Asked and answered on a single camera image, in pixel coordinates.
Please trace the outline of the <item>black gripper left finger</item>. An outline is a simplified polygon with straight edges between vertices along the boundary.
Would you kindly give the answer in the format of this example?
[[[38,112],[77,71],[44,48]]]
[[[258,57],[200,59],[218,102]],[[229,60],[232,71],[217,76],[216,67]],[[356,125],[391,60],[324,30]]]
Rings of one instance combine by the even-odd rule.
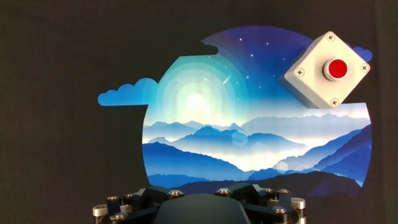
[[[103,205],[93,207],[94,224],[160,223],[161,205],[175,198],[183,197],[180,190],[151,186],[133,194],[109,196]]]

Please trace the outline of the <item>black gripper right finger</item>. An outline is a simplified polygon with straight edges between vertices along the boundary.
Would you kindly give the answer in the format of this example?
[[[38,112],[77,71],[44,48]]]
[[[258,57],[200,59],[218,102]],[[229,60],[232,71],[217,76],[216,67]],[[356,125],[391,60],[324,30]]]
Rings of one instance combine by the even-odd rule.
[[[237,200],[251,223],[306,224],[305,199],[291,196],[287,189],[235,184],[218,189],[215,195]]]

